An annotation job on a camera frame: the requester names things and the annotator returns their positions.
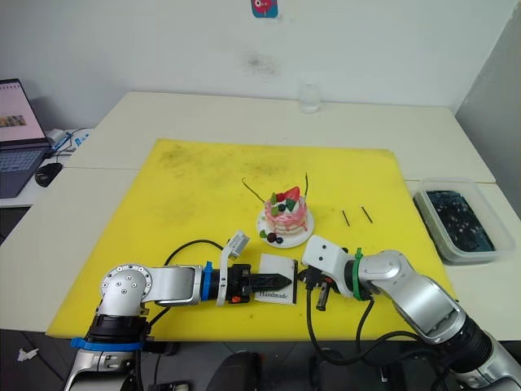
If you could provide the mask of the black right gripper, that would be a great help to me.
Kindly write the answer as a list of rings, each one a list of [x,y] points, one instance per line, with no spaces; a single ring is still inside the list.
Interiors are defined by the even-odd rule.
[[[330,288],[332,288],[335,293],[339,292],[336,282],[313,266],[301,270],[297,275],[297,279],[304,284],[306,290],[320,288],[316,304],[316,309],[319,311],[326,310]]]

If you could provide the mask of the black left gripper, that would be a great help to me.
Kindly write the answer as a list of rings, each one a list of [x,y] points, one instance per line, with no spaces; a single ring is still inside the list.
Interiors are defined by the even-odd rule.
[[[281,274],[251,274],[250,265],[234,264],[228,268],[225,299],[229,304],[248,303],[251,292],[276,292],[291,282],[291,279]]]

